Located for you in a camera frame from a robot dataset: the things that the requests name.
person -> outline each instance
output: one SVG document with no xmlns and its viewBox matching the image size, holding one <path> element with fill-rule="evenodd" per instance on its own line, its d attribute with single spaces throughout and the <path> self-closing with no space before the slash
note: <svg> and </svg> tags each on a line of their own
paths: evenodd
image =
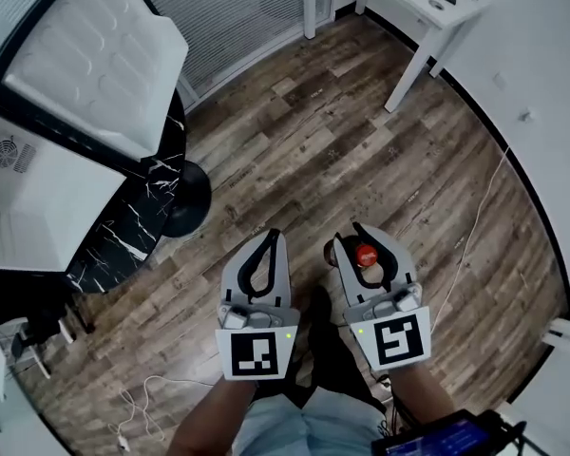
<svg viewBox="0 0 570 456">
<path fill-rule="evenodd" d="M 371 454 L 384 437 L 385 407 L 375 399 L 352 353 L 330 322 L 323 288 L 311 297 L 309 388 L 295 384 L 299 366 L 283 380 L 228 381 L 223 377 L 177 428 L 167 456 Z M 393 394 L 420 424 L 454 412 L 446 391 L 422 364 L 389 372 Z"/>
</svg>

white shirt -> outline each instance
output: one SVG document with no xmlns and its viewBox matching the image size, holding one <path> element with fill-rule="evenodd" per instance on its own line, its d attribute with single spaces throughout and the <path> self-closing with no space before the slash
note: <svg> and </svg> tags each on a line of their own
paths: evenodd
<svg viewBox="0 0 570 456">
<path fill-rule="evenodd" d="M 255 401 L 233 443 L 235 456 L 371 455 L 384 414 L 343 393 L 317 388 L 303 408 L 285 395 Z"/>
</svg>

charger cable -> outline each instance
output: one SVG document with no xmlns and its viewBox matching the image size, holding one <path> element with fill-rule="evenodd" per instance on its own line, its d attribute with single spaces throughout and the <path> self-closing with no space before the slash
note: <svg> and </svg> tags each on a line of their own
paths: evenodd
<svg viewBox="0 0 570 456">
<path fill-rule="evenodd" d="M 133 396 L 131 395 L 131 393 L 128 390 L 120 389 L 119 395 L 131 407 L 131 416 L 127 420 L 122 421 L 117 426 L 115 426 L 113 424 L 108 424 L 107 428 L 112 433 L 116 434 L 116 436 L 118 437 L 120 447 L 122 449 L 126 450 L 127 452 L 129 452 L 130 449 L 128 447 L 128 442 L 126 441 L 126 438 L 122 434 L 122 429 L 123 429 L 123 426 L 125 424 L 128 424 L 129 422 L 131 422 L 133 420 L 137 410 L 140 410 L 142 412 L 143 418 L 145 419 L 145 432 L 146 432 L 146 434 L 148 436 L 150 436 L 152 439 L 154 439 L 155 441 L 164 441 L 164 431 L 162 430 L 159 423 L 157 423 L 154 420 L 154 418 L 148 413 L 148 406 L 150 405 L 150 396 L 148 394 L 147 384 L 153 378 L 160 378 L 161 380 L 164 380 L 165 382 L 171 382 L 174 384 L 197 384 L 197 385 L 203 385 L 204 387 L 213 387 L 212 384 L 206 384 L 204 382 L 199 382 L 197 380 L 171 380 L 170 378 L 165 378 L 165 377 L 160 376 L 160 375 L 150 375 L 149 377 L 147 377 L 143 381 L 143 394 L 145 395 L 145 404 L 143 405 L 143 407 L 137 405 L 137 403 L 135 402 L 135 399 L 133 398 Z M 155 429 L 154 432 L 152 432 L 150 430 L 150 426 L 152 426 Z"/>
<path fill-rule="evenodd" d="M 458 276 L 460 275 L 460 271 L 463 268 L 463 264 L 465 263 L 466 249 L 468 248 L 468 244 L 471 241 L 471 237 L 473 236 L 473 233 L 475 233 L 475 228 L 477 228 L 477 224 L 479 223 L 479 218 L 482 214 L 482 209 L 484 208 L 484 203 L 490 194 L 490 189 L 492 189 L 492 183 L 494 182 L 494 178 L 496 178 L 496 175 L 498 174 L 498 171 L 500 170 L 501 165 L 503 165 L 504 159 L 506 159 L 506 154 L 510 148 L 511 148 L 511 146 L 508 145 L 506 150 L 504 151 L 503 156 L 501 157 L 501 161 L 498 162 L 498 165 L 496 166 L 496 169 L 494 170 L 494 174 L 492 174 L 492 178 L 490 179 L 490 182 L 487 186 L 487 190 L 485 191 L 484 197 L 482 198 L 481 202 L 479 203 L 479 207 L 477 208 L 477 216 L 475 217 L 475 223 L 473 224 L 473 228 L 471 228 L 471 233 L 468 234 L 468 238 L 466 239 L 465 248 L 463 250 L 463 256 L 461 257 L 460 263 L 458 264 L 458 269 L 456 270 L 456 275 L 454 276 L 454 281 L 452 282 L 452 285 L 449 288 L 449 291 L 447 292 L 446 299 L 444 300 L 444 303 L 441 305 L 441 308 L 439 308 L 439 311 L 437 312 L 437 316 L 435 317 L 435 322 L 433 323 L 433 327 L 430 330 L 431 334 L 433 334 L 433 332 L 435 331 L 435 328 L 437 327 L 437 323 L 439 322 L 439 318 L 441 317 L 441 313 L 444 310 L 444 307 L 446 306 L 447 302 L 449 301 L 449 297 L 452 295 L 452 292 L 454 291 L 454 287 L 456 287 L 456 282 L 458 282 Z"/>
</svg>

blue screen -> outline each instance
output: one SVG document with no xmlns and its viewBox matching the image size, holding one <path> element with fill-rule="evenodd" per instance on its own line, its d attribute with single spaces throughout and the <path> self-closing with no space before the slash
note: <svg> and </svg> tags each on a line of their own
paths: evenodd
<svg viewBox="0 0 570 456">
<path fill-rule="evenodd" d="M 457 456 L 487 441 L 488 435 L 470 421 L 458 421 L 451 426 L 420 436 L 387 449 L 389 456 Z"/>
</svg>

orange object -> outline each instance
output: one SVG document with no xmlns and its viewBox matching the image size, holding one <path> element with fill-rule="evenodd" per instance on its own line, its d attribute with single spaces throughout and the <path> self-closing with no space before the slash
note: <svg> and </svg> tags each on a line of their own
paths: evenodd
<svg viewBox="0 0 570 456">
<path fill-rule="evenodd" d="M 378 252 L 371 245 L 359 245 L 356 250 L 357 264 L 360 267 L 371 267 L 378 261 Z"/>
</svg>

